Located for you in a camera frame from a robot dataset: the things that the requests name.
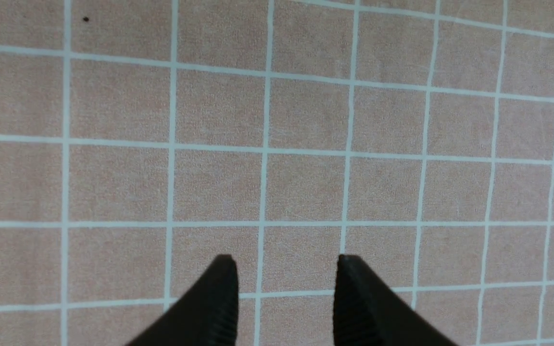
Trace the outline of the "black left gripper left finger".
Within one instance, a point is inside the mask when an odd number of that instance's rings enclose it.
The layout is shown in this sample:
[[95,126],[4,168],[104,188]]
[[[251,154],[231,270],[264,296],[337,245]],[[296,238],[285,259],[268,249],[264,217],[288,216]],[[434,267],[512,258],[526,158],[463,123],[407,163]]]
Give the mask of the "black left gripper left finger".
[[239,277],[231,255],[217,255],[200,278],[128,346],[234,346]]

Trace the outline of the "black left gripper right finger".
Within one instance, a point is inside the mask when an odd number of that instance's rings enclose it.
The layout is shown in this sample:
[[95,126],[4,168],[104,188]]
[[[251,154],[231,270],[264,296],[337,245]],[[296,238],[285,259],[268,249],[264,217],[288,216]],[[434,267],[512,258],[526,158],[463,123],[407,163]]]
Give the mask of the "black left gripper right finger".
[[337,261],[333,304],[336,346],[454,346],[357,255]]

